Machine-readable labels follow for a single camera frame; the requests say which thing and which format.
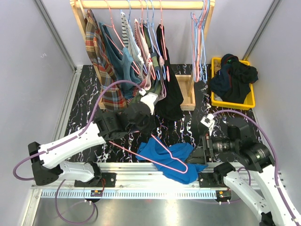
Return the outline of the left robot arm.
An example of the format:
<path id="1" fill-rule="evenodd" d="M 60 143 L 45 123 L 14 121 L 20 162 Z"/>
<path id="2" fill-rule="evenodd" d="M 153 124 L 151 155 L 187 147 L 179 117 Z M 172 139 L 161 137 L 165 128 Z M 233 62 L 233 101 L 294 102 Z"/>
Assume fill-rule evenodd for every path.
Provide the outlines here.
<path id="1" fill-rule="evenodd" d="M 134 103 L 126 109 L 103 113 L 86 127 L 52 143 L 30 143 L 28 150 L 36 185 L 46 186 L 65 179 L 83 186 L 98 186 L 102 172 L 97 163 L 68 162 L 67 158 L 93 146 L 121 139 L 130 132 L 142 131 L 148 127 L 154 110 L 154 104 Z"/>

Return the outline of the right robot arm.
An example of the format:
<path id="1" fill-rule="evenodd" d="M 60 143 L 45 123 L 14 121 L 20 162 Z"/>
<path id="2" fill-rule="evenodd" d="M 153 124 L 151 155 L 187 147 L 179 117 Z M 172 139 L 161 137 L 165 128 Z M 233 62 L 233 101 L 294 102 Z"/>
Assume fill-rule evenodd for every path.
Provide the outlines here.
<path id="1" fill-rule="evenodd" d="M 279 182 L 276 161 L 269 149 L 252 140 L 248 125 L 232 124 L 227 126 L 227 132 L 227 137 L 203 136 L 202 146 L 194 149 L 185 162 L 201 165 L 209 163 L 217 154 L 235 154 L 249 177 L 256 181 L 261 194 L 242 179 L 230 162 L 214 167 L 209 180 L 218 187 L 226 186 L 234 191 L 261 226 L 299 226 L 301 215 Z"/>

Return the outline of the blue tank top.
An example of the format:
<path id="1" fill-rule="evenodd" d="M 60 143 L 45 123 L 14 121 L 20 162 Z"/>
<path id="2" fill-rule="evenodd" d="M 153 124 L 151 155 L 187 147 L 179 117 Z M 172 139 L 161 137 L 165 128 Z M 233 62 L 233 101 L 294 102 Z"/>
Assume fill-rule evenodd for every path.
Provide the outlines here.
<path id="1" fill-rule="evenodd" d="M 165 177 L 187 185 L 196 181 L 198 173 L 207 168 L 207 165 L 185 163 L 193 150 L 189 143 L 166 147 L 158 137 L 151 137 L 147 143 L 140 144 L 136 158 L 152 162 Z"/>

